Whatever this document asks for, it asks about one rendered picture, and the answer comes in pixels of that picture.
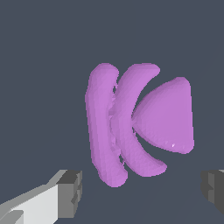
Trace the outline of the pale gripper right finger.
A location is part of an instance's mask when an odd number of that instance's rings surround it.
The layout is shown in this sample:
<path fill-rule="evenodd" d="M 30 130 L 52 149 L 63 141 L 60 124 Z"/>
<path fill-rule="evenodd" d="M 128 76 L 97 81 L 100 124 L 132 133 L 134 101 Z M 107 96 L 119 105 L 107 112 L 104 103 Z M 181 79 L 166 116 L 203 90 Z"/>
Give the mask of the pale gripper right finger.
<path fill-rule="evenodd" d="M 224 170 L 202 171 L 200 178 L 203 196 L 224 214 Z"/>

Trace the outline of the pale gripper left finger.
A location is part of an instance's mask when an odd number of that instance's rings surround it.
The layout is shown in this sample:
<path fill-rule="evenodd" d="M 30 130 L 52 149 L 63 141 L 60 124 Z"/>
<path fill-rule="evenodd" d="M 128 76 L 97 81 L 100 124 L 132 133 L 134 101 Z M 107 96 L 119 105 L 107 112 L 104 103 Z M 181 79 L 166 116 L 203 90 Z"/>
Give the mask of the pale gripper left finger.
<path fill-rule="evenodd" d="M 45 185 L 0 205 L 0 224 L 54 224 L 73 218 L 82 195 L 82 171 L 59 170 Z"/>

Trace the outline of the purple curved plastic object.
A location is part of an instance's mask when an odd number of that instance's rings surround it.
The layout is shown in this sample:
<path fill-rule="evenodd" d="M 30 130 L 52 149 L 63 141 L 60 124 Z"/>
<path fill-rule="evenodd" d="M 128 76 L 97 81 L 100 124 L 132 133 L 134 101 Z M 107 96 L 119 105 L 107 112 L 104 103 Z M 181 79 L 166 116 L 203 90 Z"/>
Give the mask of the purple curved plastic object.
<path fill-rule="evenodd" d="M 167 165 L 147 153 L 138 138 L 153 146 L 181 154 L 194 146 L 190 82 L 170 80 L 137 98 L 160 68 L 134 64 L 120 75 L 101 63 L 90 74 L 85 94 L 92 163 L 100 179 L 111 187 L 123 185 L 128 166 L 142 177 L 157 176 Z"/>

